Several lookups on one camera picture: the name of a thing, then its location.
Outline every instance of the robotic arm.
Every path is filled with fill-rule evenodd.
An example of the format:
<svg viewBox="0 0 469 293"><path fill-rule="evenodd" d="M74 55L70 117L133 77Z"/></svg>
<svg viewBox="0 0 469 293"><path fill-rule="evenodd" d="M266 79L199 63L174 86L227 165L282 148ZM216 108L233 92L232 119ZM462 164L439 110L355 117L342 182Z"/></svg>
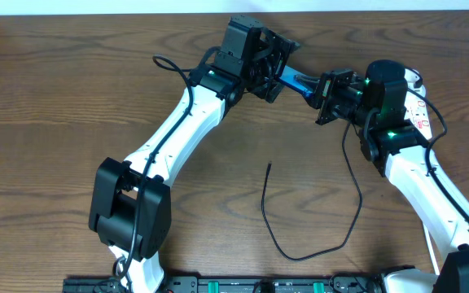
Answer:
<svg viewBox="0 0 469 293"><path fill-rule="evenodd" d="M221 122L245 90L272 103L284 86L320 109L319 125L344 119L362 128L363 155L409 200L446 259L439 278L415 269L386 275L386 292L430 292L434 284L436 290L447 291L454 275L458 286L469 282L469 203L431 150L429 176L425 155L431 149L428 139L432 135L426 105L420 99L426 91L419 73L380 60L368 67L366 78L350 69L307 77L286 66L289 55L298 48L296 42L268 30L258 20L232 17L221 48L214 49L214 62L203 60L189 74L193 104L189 104L186 89L173 113L146 143L122 163L107 158L100 165L89 227L118 260L129 256L136 207L142 207L133 260L126 278L121 279L124 286L134 292L154 292L160 286L164 271L157 252L171 225L170 188L199 141ZM178 124L189 106L189 115ZM153 161L144 177L150 157ZM137 200L122 194L123 190L137 190L142 181L145 188Z"/></svg>

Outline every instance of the wooden tabletop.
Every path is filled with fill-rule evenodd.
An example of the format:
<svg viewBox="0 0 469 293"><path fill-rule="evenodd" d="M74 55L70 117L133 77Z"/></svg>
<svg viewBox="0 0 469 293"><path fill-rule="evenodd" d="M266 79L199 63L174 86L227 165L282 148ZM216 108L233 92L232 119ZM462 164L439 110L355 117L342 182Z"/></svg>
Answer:
<svg viewBox="0 0 469 293"><path fill-rule="evenodd" d="M469 199L469 12L255 15L303 48L290 65L310 75L364 73L395 59L424 76L449 135L435 145ZM68 276L109 275L114 258L88 229L95 171L124 159L160 126L184 84L151 62L194 67L221 44L228 15L0 17L0 291L59 292ZM340 244L357 207L341 153L344 122L290 90L268 104L251 95L209 133L172 190L173 225L160 250L166 269L218 275L323 275L432 267L421 221L349 135L364 204L347 245L292 263L275 249L266 209L291 256ZM441 130L432 120L434 132Z"/></svg>

